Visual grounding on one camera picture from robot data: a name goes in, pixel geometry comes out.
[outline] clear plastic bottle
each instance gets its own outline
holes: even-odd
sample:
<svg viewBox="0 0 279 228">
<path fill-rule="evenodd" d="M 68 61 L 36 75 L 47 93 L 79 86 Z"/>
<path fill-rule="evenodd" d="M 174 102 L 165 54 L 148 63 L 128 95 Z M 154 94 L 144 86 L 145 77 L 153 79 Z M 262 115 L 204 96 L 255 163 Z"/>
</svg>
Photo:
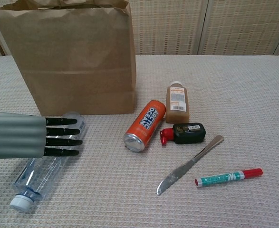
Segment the clear plastic bottle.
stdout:
<svg viewBox="0 0 279 228">
<path fill-rule="evenodd" d="M 60 136 L 60 138 L 83 139 L 86 133 L 84 118 L 78 113 L 67 113 L 63 117 L 77 119 L 76 124 L 67 125 L 66 127 L 79 129 L 80 133 L 77 135 Z M 75 146 L 64 146 L 62 148 L 77 150 Z M 28 212 L 34 202 L 43 200 L 68 158 L 42 157 L 31 159 L 13 183 L 13 188 L 17 195 L 11 201 L 10 207 L 21 212 Z"/>
<path fill-rule="evenodd" d="M 181 82 L 174 81 L 167 88 L 166 122 L 184 124 L 189 122 L 189 104 L 187 89 Z"/>
</svg>

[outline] robotic hand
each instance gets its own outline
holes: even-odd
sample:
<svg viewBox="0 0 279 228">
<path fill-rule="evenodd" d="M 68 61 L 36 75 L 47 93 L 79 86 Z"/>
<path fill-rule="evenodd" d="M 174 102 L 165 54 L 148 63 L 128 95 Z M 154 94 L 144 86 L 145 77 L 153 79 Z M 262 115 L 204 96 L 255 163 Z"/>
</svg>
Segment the robotic hand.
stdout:
<svg viewBox="0 0 279 228">
<path fill-rule="evenodd" d="M 47 127 L 75 123 L 77 123 L 76 119 L 0 113 L 0 158 L 78 155 L 78 150 L 46 147 L 81 145 L 81 140 L 46 137 L 79 134 L 79 129 Z"/>
</svg>

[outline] paper bag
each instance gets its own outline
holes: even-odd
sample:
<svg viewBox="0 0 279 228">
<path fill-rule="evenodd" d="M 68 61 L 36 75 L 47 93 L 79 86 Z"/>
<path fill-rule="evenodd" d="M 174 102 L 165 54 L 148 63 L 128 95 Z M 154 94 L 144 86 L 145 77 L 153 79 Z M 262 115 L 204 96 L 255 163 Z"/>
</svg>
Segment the paper bag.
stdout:
<svg viewBox="0 0 279 228">
<path fill-rule="evenodd" d="M 0 30 L 42 115 L 134 111 L 127 1 L 19 0 L 0 8 Z"/>
</svg>

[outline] red cap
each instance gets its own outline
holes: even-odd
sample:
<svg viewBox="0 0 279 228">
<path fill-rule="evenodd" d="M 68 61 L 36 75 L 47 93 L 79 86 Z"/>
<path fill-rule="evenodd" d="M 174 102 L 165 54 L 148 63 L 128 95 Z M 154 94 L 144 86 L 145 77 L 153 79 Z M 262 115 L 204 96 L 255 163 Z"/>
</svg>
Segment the red cap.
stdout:
<svg viewBox="0 0 279 228">
<path fill-rule="evenodd" d="M 242 172 L 244 173 L 245 178 L 257 177 L 263 174 L 263 170 L 260 168 L 253 170 L 242 170 Z"/>
<path fill-rule="evenodd" d="M 173 128 L 166 128 L 160 132 L 160 141 L 162 145 L 166 145 L 167 141 L 172 141 L 174 139 Z"/>
</svg>

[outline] textured tablecloth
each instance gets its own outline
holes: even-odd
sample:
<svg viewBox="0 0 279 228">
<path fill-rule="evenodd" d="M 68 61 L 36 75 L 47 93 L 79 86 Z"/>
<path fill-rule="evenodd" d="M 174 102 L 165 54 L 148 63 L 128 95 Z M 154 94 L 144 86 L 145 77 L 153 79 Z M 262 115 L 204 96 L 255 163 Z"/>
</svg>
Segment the textured tablecloth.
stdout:
<svg viewBox="0 0 279 228">
<path fill-rule="evenodd" d="M 279 56 L 137 56 L 134 114 L 86 116 L 85 150 L 69 163 L 30 214 L 9 209 L 12 182 L 28 159 L 0 160 L 0 227 L 279 228 Z M 143 153 L 123 134 L 166 88 L 188 89 L 191 122 L 205 141 L 169 142 L 159 131 Z M 12 57 L 0 57 L 0 112 L 39 115 Z M 212 138 L 224 142 L 161 196 L 160 181 Z M 194 178 L 261 167 L 261 177 L 197 189 Z"/>
</svg>

